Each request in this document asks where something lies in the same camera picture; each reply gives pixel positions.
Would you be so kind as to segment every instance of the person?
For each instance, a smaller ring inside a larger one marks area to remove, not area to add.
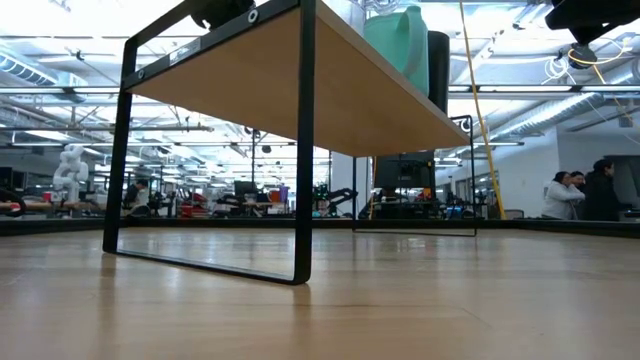
[[[140,192],[140,190],[144,190],[148,187],[149,187],[149,181],[145,179],[140,179],[136,181],[135,184],[131,184],[127,188],[127,192],[124,195],[124,200],[122,201],[122,208],[132,209],[138,202],[138,193]]]
[[[574,171],[571,173],[571,183],[576,189],[580,190],[581,193],[584,194],[584,174],[580,171]],[[584,219],[584,201],[573,201],[573,209],[576,212],[576,219],[583,220]]]
[[[584,220],[619,221],[618,211],[622,208],[613,189],[613,161],[601,159],[593,164],[593,171],[587,174],[584,204]]]
[[[576,189],[580,190],[580,192],[584,193],[584,174],[580,171],[574,171],[571,173],[571,183]]]
[[[544,199],[542,217],[555,220],[576,220],[572,201],[584,200],[585,195],[571,183],[571,175],[566,171],[556,174],[549,185]]]

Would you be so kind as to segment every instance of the screw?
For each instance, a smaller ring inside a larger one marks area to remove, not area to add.
[[[249,20],[250,24],[253,24],[258,20],[258,15],[259,15],[258,10],[253,9],[249,12],[249,16],[247,17],[247,20]]]

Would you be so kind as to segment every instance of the white robot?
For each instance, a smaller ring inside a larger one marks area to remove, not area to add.
[[[78,202],[80,181],[87,181],[89,178],[89,166],[80,159],[83,152],[82,146],[65,146],[60,154],[60,166],[53,175],[54,190],[60,191],[67,188],[66,201],[69,203]]]

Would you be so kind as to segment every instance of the wooden tabletop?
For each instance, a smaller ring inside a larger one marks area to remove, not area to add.
[[[316,146],[374,156],[469,143],[360,35],[317,4]],[[299,36],[296,8],[130,91],[295,140]]]

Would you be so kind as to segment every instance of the cable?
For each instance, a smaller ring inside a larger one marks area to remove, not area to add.
[[[571,54],[575,51],[574,49],[569,50],[569,52],[567,53],[567,56],[569,57],[569,59],[571,59],[571,60],[573,60],[573,61],[575,61],[575,62],[577,62],[577,63],[580,63],[580,64],[585,64],[585,65],[602,65],[602,64],[607,64],[607,63],[610,63],[610,62],[612,62],[612,61],[616,61],[616,60],[618,60],[618,59],[622,56],[622,54],[624,54],[625,52],[627,52],[627,51],[625,50],[626,45],[627,45],[627,39],[624,39],[624,40],[623,40],[623,43],[622,43],[622,46],[619,46],[619,45],[618,45],[618,48],[620,48],[620,52],[618,53],[618,55],[616,55],[616,56],[614,56],[614,57],[612,57],[612,58],[610,58],[610,59],[603,60],[603,61],[584,61],[584,60],[580,60],[580,59],[578,59],[578,58],[575,58],[575,57],[573,57],[573,56],[571,55]]]
[[[548,83],[551,80],[557,80],[562,78],[564,75],[568,74],[569,71],[569,62],[565,59],[556,60],[553,58],[547,61],[544,64],[544,72],[547,75],[548,79],[543,81],[541,85]]]
[[[598,78],[600,79],[600,81],[602,81],[602,84],[606,85],[607,82],[604,80],[604,76],[602,76],[602,73],[600,72],[600,69],[598,69],[597,65],[593,66],[593,70],[595,70],[596,74],[598,74]],[[620,104],[620,101],[618,101],[618,98],[615,95],[613,95],[613,101],[615,101],[616,104],[618,104],[618,109],[624,113],[624,116],[627,119],[629,119],[631,124],[633,124],[633,126],[636,126],[636,123],[633,121],[633,118],[631,117],[631,115],[629,115],[629,113],[627,113],[627,111],[623,108],[622,104]]]
[[[478,101],[478,91],[476,88],[476,78],[473,71],[473,61],[471,59],[471,46],[469,45],[469,35],[467,33],[467,24],[464,18],[464,4],[462,0],[460,3],[460,17],[462,19],[462,31],[464,32],[464,44],[467,50],[467,60],[469,65],[469,77],[471,78],[471,89],[473,90],[473,100],[476,105],[476,112],[478,113],[478,121],[480,123],[480,130],[482,131],[482,138],[484,139],[484,147],[487,152],[487,160],[489,160],[489,171],[491,172],[491,182],[493,183],[493,189],[496,192],[496,198],[498,199],[498,209],[500,210],[500,218],[506,220],[507,216],[504,212],[504,205],[502,203],[502,196],[500,195],[500,188],[498,187],[498,180],[496,179],[496,172],[493,166],[493,156],[491,155],[491,146],[489,146],[489,137],[487,136],[487,129],[480,112],[480,102]]]
[[[600,73],[600,70],[597,68],[597,66],[594,66],[594,69],[596,69],[596,73],[598,74],[598,77],[600,78],[600,81],[602,81],[602,82],[603,82],[603,84],[606,84],[606,82],[604,81],[604,77],[602,76],[602,73]],[[571,79],[571,81],[573,81],[573,83],[574,83],[575,85],[577,85],[576,79],[574,79],[574,78],[573,78],[573,76],[571,76],[571,74],[567,73],[567,76],[569,77],[569,79]],[[610,120],[607,120],[607,118],[606,118],[604,115],[602,115],[602,114],[600,113],[600,111],[598,111],[598,109],[597,109],[595,106],[593,106],[593,104],[591,103],[591,101],[589,101],[589,99],[585,99],[585,100],[587,100],[587,104],[589,104],[589,106],[591,107],[591,109],[593,109],[593,111],[594,111],[596,114],[598,114],[598,116],[600,116],[600,118],[601,118],[604,122],[609,122],[609,121],[610,121]],[[617,103],[619,106],[622,106],[622,105],[618,102],[618,99],[616,99],[616,98],[615,98],[615,96],[614,96],[614,100],[616,101],[616,103]],[[629,121],[631,121],[631,124],[632,124],[633,126],[637,127],[636,123],[633,121],[633,119],[631,118],[631,116],[629,115],[629,113],[627,113],[624,109],[621,109],[621,110],[624,112],[625,116],[629,119]],[[634,143],[634,144],[636,144],[636,145],[640,145],[640,142],[638,142],[637,140],[635,140],[635,139],[631,138],[629,135],[627,135],[627,134],[623,134],[623,136],[624,136],[625,138],[627,138],[627,140],[631,141],[632,143]]]

